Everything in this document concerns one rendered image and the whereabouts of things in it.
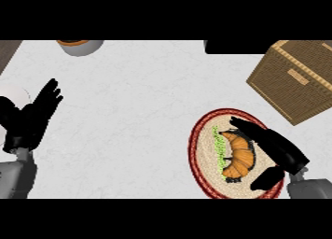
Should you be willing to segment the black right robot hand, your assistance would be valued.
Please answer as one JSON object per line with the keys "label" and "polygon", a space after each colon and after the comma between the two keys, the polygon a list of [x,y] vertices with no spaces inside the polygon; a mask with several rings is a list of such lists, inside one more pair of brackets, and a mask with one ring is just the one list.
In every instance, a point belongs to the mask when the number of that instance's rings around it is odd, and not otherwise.
{"label": "black right robot hand", "polygon": [[285,173],[295,175],[310,163],[297,145],[275,130],[263,129],[254,122],[232,117],[230,123],[258,143],[264,153],[275,161],[251,184],[251,190],[270,190],[284,180]]}

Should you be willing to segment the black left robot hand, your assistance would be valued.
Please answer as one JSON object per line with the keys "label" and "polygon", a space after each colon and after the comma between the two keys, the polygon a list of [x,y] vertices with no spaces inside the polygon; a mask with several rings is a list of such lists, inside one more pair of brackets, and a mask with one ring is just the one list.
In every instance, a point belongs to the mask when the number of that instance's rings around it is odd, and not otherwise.
{"label": "black left robot hand", "polygon": [[20,148],[37,149],[62,99],[55,78],[46,84],[34,102],[23,109],[6,96],[0,96],[0,125],[8,130],[3,150],[8,153]]}

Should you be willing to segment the orange croissant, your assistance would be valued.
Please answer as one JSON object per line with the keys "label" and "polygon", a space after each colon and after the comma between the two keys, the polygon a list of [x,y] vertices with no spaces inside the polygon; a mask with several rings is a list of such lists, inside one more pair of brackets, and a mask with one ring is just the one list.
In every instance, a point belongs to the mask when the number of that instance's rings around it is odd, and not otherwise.
{"label": "orange croissant", "polygon": [[254,142],[239,129],[230,129],[220,134],[229,140],[232,149],[232,156],[225,157],[230,164],[223,168],[222,175],[228,183],[239,183],[257,165]]}

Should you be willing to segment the round red-rimmed woven placemat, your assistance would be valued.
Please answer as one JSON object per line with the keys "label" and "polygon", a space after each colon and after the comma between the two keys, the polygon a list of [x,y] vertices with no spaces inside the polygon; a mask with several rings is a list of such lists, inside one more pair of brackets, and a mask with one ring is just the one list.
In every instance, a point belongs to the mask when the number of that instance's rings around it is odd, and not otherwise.
{"label": "round red-rimmed woven placemat", "polygon": [[276,165],[258,144],[257,165],[239,183],[228,183],[222,175],[223,168],[230,164],[225,157],[232,156],[229,140],[220,132],[238,127],[230,123],[232,117],[254,122],[263,129],[263,122],[245,111],[223,108],[211,111],[198,121],[189,139],[189,163],[198,184],[205,194],[214,199],[270,199],[281,196],[284,180],[270,190],[251,190],[251,184],[269,167]]}

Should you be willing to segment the brown wicker basket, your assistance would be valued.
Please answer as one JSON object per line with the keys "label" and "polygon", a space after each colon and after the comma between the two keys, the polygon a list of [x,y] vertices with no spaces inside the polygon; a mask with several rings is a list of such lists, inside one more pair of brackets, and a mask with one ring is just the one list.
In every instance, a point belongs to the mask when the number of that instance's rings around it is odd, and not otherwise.
{"label": "brown wicker basket", "polygon": [[332,107],[332,40],[281,40],[247,80],[292,125]]}

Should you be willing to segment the grey pot with orange rim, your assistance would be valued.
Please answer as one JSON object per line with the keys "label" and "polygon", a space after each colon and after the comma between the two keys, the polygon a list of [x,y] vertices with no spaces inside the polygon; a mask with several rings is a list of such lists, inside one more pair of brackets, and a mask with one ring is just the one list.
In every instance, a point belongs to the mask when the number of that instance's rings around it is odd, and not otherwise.
{"label": "grey pot with orange rim", "polygon": [[102,40],[58,40],[62,50],[76,57],[93,54],[102,47]]}

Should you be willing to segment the black appliance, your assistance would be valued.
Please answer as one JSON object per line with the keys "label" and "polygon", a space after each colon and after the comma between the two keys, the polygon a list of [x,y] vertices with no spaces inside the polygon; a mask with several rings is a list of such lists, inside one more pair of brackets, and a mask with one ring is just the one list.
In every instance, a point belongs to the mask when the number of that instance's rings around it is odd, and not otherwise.
{"label": "black appliance", "polygon": [[264,54],[276,40],[205,40],[207,54]]}

